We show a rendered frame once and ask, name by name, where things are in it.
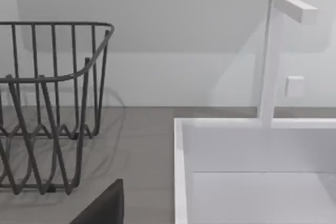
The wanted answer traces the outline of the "tall white tap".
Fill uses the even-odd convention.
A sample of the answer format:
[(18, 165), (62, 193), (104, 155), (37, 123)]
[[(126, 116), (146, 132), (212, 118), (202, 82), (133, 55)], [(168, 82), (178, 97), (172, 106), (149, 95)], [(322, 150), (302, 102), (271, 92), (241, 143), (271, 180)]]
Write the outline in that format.
[(302, 0), (269, 0), (268, 2), (263, 49), (263, 78), (257, 116), (263, 127), (271, 127), (274, 118), (284, 16), (301, 25), (314, 25), (317, 22), (318, 9)]

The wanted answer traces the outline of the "white sink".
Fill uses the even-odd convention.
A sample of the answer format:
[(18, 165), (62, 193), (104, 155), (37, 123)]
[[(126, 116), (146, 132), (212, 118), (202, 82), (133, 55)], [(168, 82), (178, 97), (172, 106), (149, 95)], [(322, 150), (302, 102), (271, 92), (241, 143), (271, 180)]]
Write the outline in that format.
[(175, 224), (336, 224), (336, 120), (177, 118)]

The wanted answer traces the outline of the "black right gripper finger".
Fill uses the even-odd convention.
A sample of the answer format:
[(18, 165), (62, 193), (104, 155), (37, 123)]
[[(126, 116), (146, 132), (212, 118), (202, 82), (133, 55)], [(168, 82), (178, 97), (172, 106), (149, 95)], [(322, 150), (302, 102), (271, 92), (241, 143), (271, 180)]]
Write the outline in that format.
[(123, 179), (116, 179), (69, 224), (123, 224)]

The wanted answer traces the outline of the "white square tap knob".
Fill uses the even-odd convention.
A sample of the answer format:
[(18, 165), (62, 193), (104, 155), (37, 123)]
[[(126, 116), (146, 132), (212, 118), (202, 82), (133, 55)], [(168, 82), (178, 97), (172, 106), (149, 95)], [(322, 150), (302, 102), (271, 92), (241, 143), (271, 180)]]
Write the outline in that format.
[(288, 76), (286, 78), (285, 97), (301, 97), (303, 95), (304, 86), (303, 76)]

